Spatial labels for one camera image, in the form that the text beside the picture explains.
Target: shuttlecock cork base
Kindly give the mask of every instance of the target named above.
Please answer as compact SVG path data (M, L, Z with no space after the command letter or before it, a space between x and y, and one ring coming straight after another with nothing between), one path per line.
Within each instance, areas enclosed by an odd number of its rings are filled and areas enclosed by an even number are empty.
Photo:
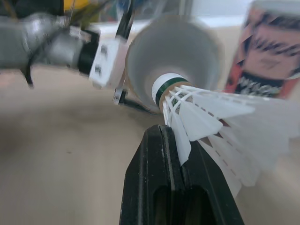
M185 78L179 74L168 73L160 76L153 84L152 87L152 98L155 104L163 111L163 101L165 96L170 94L170 91L174 90L175 87L182 85L192 86Z

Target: printed can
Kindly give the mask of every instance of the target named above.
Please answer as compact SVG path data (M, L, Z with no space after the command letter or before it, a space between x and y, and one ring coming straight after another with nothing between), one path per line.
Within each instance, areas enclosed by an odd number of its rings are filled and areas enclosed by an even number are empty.
M224 92L286 98L300 77L300 2L255 1Z

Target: white plastic feathers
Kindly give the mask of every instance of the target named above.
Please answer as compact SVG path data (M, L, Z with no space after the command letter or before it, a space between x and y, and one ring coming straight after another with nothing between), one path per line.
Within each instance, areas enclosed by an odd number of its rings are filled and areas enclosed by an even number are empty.
M190 141L202 145L221 168L232 195L253 186L261 170L272 169L300 135L300 109L280 99L176 87L163 101L165 123L172 127L180 163L188 160Z

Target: white plastic mount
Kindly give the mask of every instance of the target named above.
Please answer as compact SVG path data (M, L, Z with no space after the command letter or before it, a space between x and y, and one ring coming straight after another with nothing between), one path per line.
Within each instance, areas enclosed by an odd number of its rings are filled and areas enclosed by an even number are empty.
M100 40L90 70L90 80L101 87L117 88L125 69L127 50L128 45L122 39Z

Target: metal robot arm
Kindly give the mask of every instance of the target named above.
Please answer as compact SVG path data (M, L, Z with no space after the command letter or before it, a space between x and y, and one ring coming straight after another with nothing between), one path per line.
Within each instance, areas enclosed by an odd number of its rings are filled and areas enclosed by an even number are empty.
M78 69L80 52L87 40L79 31L76 35L66 29L68 21L67 17L48 14L33 14L19 22L1 16L0 69L23 71L42 45L34 63Z

